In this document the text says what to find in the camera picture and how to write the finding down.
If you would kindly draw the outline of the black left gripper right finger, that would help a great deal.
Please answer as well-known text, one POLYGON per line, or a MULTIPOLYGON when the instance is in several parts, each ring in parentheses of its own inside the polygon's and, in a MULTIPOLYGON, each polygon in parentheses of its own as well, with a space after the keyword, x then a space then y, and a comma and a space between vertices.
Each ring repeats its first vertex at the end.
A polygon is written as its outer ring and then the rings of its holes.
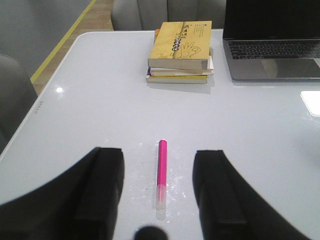
POLYGON ((232 166, 222 150, 199 150, 192 171, 205 240, 306 240, 232 166))

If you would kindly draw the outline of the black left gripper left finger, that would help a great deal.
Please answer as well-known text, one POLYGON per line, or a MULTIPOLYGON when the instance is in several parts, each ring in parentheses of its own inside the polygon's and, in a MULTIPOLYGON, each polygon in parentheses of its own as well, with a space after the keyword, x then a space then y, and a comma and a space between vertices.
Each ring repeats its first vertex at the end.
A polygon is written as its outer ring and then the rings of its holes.
POLYGON ((124 173, 121 149, 94 148, 53 180, 2 204, 1 239, 112 239, 124 173))

